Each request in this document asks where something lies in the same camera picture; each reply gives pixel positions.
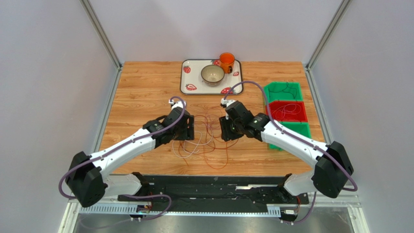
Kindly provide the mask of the far green bin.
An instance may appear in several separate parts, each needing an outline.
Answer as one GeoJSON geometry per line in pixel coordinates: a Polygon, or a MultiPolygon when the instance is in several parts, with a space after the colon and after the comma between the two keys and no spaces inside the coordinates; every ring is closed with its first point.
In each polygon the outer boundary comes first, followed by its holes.
{"type": "Polygon", "coordinates": [[[301,86],[297,82],[271,82],[263,89],[269,103],[277,100],[303,101],[301,86]]]}

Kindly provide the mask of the green bin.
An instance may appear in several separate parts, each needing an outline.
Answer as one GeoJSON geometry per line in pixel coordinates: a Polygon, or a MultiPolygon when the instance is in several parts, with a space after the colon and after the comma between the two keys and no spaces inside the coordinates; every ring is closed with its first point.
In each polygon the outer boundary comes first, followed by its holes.
{"type": "Polygon", "coordinates": [[[263,89],[269,103],[277,100],[303,101],[301,86],[297,82],[271,82],[263,89]]]}
{"type": "Polygon", "coordinates": [[[307,138],[311,138],[310,126],[306,122],[281,122],[279,123],[287,129],[290,129],[298,134],[301,134],[307,138]]]}

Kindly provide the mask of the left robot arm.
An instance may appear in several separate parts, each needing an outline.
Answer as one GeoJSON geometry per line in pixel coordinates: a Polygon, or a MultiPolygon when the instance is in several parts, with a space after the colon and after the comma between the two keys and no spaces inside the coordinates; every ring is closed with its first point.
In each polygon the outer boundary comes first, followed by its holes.
{"type": "Polygon", "coordinates": [[[133,158],[171,141],[194,139],[194,116],[180,103],[168,115],[145,123],[142,128],[123,141],[102,151],[74,155],[63,182],[69,187],[82,207],[90,207],[104,197],[135,195],[144,187],[137,173],[112,175],[118,167],[133,158]]]}

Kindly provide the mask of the strawberry pattern tray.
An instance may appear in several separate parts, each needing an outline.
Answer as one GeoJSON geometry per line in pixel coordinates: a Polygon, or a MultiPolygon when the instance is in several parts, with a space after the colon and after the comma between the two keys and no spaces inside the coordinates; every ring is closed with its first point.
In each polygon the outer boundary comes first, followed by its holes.
{"type": "Polygon", "coordinates": [[[185,60],[182,63],[180,90],[186,95],[240,94],[243,85],[231,87],[242,81],[242,67],[235,61],[232,72],[224,73],[219,60],[185,60]]]}

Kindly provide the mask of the near green bin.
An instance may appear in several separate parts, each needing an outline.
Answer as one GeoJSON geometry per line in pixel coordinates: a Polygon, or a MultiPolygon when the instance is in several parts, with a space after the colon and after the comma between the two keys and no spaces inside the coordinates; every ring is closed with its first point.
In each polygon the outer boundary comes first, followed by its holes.
{"type": "Polygon", "coordinates": [[[279,123],[287,129],[290,129],[298,134],[301,134],[307,138],[311,138],[310,126],[306,122],[281,122],[279,123]]]}

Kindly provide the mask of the red bin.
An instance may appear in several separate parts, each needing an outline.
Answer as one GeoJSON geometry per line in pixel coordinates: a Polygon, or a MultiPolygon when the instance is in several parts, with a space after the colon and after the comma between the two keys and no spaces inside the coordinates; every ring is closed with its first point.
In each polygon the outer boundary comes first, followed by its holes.
{"type": "Polygon", "coordinates": [[[308,122],[305,104],[302,101],[277,100],[269,104],[273,119],[282,122],[308,122]]]}

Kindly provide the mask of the orange mug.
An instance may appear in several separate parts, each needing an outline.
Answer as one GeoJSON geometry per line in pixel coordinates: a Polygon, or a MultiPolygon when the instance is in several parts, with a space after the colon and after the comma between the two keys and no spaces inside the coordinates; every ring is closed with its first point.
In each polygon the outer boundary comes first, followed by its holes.
{"type": "Polygon", "coordinates": [[[235,57],[229,52],[222,53],[219,57],[220,67],[223,69],[225,74],[230,74],[233,72],[234,62],[235,57]]]}

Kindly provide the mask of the grey ceramic bowl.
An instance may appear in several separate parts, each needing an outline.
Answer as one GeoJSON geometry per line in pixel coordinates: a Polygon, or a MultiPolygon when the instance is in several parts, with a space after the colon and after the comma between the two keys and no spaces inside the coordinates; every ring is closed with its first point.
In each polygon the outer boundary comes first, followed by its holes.
{"type": "Polygon", "coordinates": [[[201,70],[201,78],[209,86],[218,86],[224,75],[223,69],[217,65],[208,65],[201,70]]]}

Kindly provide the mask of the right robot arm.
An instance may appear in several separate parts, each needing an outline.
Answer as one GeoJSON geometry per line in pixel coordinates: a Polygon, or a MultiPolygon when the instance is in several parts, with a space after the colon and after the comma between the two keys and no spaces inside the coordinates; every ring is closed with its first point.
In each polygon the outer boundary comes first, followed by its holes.
{"type": "Polygon", "coordinates": [[[222,140],[243,136],[275,145],[307,163],[312,170],[302,174],[287,174],[278,188],[281,199],[287,201],[302,193],[320,192],[337,198],[354,172],[345,147],[339,142],[325,144],[314,141],[287,127],[268,115],[254,116],[237,100],[221,100],[226,115],[219,119],[222,140]]]}

